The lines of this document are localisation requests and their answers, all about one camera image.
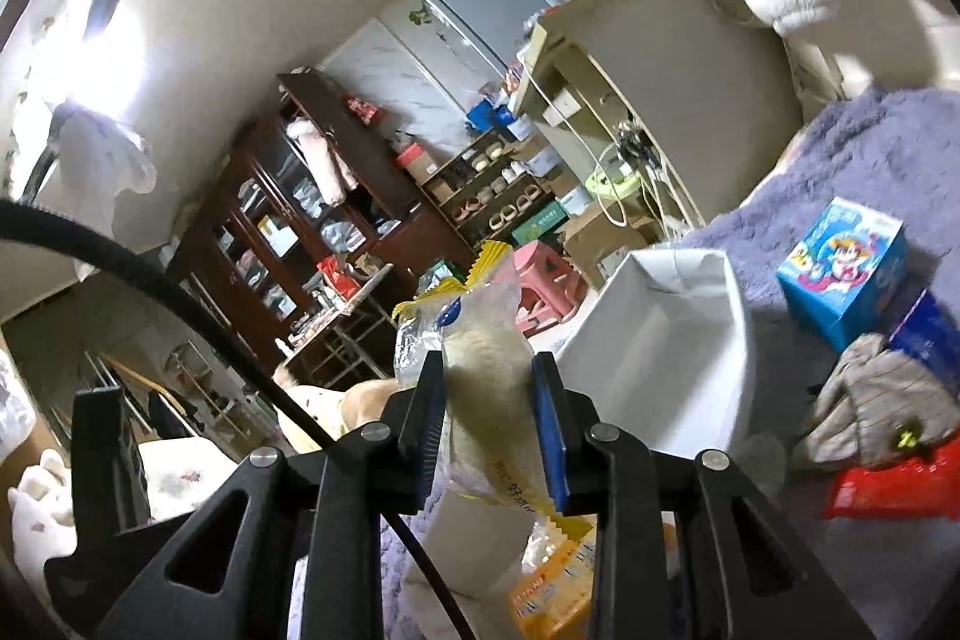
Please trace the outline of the dark wooden cabinet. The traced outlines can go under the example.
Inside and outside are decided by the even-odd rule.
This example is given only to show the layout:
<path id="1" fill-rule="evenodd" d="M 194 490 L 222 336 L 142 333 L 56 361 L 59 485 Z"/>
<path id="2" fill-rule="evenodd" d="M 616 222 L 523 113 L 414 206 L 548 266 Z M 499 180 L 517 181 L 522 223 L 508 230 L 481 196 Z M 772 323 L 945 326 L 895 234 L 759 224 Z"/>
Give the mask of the dark wooden cabinet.
<path id="1" fill-rule="evenodd" d="M 316 70 L 239 133 L 167 271 L 265 370 L 327 388 L 391 375 L 392 309 L 436 262 L 472 261 L 386 140 Z"/>

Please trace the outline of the blue snack packet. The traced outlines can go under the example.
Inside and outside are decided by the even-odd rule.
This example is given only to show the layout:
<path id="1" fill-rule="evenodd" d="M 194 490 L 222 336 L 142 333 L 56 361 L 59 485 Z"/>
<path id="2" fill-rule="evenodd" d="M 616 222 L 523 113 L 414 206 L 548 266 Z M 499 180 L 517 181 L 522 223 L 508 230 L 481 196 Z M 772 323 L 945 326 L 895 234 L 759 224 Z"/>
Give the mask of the blue snack packet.
<path id="1" fill-rule="evenodd" d="M 927 287 L 908 281 L 896 292 L 884 320 L 887 344 L 931 370 L 958 395 L 958 325 Z"/>

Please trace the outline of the beige wooden desk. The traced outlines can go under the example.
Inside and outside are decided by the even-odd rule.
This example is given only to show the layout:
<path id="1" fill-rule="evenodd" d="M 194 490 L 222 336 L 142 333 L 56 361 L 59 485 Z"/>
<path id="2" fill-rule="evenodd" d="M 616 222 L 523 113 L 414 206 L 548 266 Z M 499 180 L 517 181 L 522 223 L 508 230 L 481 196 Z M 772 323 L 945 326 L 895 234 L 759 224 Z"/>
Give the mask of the beige wooden desk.
<path id="1" fill-rule="evenodd" d="M 682 220 L 737 208 L 802 125 L 781 37 L 737 25 L 711 0 L 569 0 L 537 19 L 514 112 L 544 117 L 569 92 L 573 119 L 544 130 L 571 169 L 633 119 L 649 136 Z"/>

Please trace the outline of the grey refrigerator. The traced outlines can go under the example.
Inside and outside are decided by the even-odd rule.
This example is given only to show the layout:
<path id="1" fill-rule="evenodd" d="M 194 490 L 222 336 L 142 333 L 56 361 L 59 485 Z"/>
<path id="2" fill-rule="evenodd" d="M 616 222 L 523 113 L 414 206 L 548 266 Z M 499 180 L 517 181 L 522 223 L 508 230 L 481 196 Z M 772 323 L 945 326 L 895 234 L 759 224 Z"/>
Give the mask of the grey refrigerator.
<path id="1" fill-rule="evenodd" d="M 547 0 L 425 0 L 436 18 L 467 42 L 494 73 L 505 76 L 527 39 L 527 23 Z"/>

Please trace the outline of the golden dog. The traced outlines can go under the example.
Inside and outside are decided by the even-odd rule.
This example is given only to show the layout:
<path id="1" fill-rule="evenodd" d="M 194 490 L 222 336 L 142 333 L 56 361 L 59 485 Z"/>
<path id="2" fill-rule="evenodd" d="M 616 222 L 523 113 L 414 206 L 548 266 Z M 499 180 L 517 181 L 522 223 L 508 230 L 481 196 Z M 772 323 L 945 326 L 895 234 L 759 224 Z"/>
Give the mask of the golden dog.
<path id="1" fill-rule="evenodd" d="M 299 383 L 286 365 L 279 365 L 272 378 L 334 440 L 381 419 L 387 399 L 400 388 L 395 378 L 384 378 L 360 381 L 347 392 L 337 392 Z"/>

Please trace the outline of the grey striped cloth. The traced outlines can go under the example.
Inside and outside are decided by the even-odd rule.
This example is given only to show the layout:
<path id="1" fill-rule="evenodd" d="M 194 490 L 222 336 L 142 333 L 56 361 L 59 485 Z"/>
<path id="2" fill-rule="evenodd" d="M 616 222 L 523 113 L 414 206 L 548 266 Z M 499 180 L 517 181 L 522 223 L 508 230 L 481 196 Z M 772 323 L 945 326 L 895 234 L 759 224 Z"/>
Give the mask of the grey striped cloth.
<path id="1" fill-rule="evenodd" d="M 866 333 L 823 383 L 791 455 L 800 471 L 887 468 L 958 434 L 958 401 L 928 367 Z"/>

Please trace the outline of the white fabric storage bin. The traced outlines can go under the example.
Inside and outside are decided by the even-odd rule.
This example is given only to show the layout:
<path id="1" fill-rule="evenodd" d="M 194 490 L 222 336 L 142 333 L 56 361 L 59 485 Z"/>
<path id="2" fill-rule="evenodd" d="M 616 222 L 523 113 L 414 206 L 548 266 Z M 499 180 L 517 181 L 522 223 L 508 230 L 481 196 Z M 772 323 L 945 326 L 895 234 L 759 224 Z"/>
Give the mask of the white fabric storage bin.
<path id="1" fill-rule="evenodd" d="M 703 248 L 631 252 L 556 364 L 602 420 L 652 450 L 729 450 L 747 431 L 757 385 L 731 260 Z"/>

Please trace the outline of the purple fluffy blanket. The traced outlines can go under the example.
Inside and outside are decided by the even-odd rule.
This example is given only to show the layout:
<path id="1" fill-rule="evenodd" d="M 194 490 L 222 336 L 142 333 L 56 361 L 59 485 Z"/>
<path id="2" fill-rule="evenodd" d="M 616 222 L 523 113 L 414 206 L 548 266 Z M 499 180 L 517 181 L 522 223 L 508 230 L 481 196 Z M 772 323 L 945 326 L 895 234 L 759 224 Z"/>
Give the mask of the purple fluffy blanket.
<path id="1" fill-rule="evenodd" d="M 958 96 L 948 89 L 864 92 L 828 106 L 802 130 L 793 157 L 747 203 L 688 236 L 734 262 L 757 340 L 758 392 L 750 424 L 786 438 L 835 367 L 848 336 L 884 328 L 884 315 L 825 315 L 776 277 L 833 198 L 903 223 L 907 289 L 931 286 L 958 308 Z M 958 533 L 948 521 L 827 521 L 815 505 L 822 477 L 789 479 L 784 507 L 822 554 L 867 624 L 908 638 L 958 572 Z"/>

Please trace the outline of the orange yellow packet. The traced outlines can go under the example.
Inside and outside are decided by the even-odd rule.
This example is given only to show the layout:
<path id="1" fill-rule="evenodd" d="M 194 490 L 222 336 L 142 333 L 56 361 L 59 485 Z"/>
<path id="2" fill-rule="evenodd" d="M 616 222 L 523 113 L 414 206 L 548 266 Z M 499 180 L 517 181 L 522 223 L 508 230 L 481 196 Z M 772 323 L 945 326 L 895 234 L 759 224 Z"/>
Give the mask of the orange yellow packet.
<path id="1" fill-rule="evenodd" d="M 512 620 L 529 640 L 581 640 L 589 633 L 596 532 L 565 541 L 509 592 Z"/>

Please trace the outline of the blue cartoon box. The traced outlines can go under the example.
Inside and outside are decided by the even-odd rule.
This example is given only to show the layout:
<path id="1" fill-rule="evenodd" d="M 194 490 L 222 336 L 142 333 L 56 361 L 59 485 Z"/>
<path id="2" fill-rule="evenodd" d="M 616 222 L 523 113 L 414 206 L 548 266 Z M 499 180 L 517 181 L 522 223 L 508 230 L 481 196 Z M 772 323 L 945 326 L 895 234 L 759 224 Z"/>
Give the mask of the blue cartoon box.
<path id="1" fill-rule="evenodd" d="M 874 331 L 907 273 L 905 224 L 833 198 L 776 270 L 789 314 L 837 353 Z"/>

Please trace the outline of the cardboard box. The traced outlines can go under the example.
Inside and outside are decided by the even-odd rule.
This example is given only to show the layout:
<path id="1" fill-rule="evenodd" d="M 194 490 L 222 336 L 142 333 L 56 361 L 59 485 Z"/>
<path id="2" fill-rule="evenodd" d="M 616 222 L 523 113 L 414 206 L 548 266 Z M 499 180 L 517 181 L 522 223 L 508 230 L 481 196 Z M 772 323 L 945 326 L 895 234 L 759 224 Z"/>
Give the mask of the cardboard box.
<path id="1" fill-rule="evenodd" d="M 646 214 L 630 211 L 628 224 L 617 227 L 597 205 L 587 208 L 581 216 L 569 218 L 562 229 L 566 255 L 596 291 L 601 291 L 605 281 L 619 268 L 626 253 L 655 244 L 658 240 L 658 226 Z"/>

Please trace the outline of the shoe rack shelf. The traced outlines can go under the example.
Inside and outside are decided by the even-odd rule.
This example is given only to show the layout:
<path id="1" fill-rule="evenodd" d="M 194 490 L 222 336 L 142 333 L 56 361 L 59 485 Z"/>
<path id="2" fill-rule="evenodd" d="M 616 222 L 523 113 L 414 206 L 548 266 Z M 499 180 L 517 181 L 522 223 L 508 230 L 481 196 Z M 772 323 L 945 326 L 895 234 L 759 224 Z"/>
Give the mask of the shoe rack shelf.
<path id="1" fill-rule="evenodd" d="M 548 175 L 563 159 L 539 133 L 516 140 L 506 130 L 485 131 L 421 185 L 459 236 L 517 244 L 512 232 L 555 200 Z"/>

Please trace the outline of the red snack packet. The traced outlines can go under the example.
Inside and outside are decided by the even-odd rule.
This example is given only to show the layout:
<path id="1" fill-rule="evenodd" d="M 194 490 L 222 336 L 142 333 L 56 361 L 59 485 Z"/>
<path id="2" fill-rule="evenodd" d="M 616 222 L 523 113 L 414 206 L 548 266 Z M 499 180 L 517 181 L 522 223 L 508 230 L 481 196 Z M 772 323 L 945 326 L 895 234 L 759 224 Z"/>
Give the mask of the red snack packet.
<path id="1" fill-rule="evenodd" d="M 959 513 L 957 437 L 884 470 L 839 473 L 823 510 L 827 520 L 957 520 Z"/>

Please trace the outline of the pink plastic stool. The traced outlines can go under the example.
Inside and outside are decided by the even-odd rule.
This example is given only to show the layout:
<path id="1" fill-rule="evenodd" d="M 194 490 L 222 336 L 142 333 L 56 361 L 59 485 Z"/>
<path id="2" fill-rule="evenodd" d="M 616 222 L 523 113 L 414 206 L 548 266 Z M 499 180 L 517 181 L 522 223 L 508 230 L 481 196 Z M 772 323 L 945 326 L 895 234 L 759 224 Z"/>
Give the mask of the pink plastic stool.
<path id="1" fill-rule="evenodd" d="M 514 268 L 521 284 L 516 325 L 524 336 L 571 319 L 586 298 L 587 281 L 562 253 L 544 242 L 517 248 Z"/>

